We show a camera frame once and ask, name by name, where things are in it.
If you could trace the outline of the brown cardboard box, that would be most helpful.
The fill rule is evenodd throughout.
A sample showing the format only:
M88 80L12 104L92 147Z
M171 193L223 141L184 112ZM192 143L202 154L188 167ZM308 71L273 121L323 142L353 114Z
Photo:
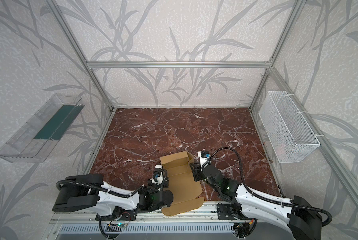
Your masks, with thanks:
M173 202L170 207L162 208L166 216L175 216L200 208L204 198L200 195L203 190L200 182L194 181L190 164L194 156L187 152L180 152L160 158L161 165L167 170L169 188L173 193Z

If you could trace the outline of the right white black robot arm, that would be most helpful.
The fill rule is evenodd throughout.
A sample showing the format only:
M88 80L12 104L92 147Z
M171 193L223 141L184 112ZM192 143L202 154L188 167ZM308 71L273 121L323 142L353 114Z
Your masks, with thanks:
M321 239L322 210L305 199L271 196L228 179L213 165L190 164L196 182L203 180L225 201L223 214L239 220L260 220L291 233L296 240Z

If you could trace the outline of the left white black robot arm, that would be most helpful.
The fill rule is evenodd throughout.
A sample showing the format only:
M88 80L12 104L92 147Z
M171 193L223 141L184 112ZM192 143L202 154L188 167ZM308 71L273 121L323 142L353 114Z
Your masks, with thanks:
M69 176L58 181L58 197L52 211L70 213L89 210L101 217L113 215L118 209L153 212L173 203L173 193L162 184L141 186L136 190L114 187L103 180L101 174Z

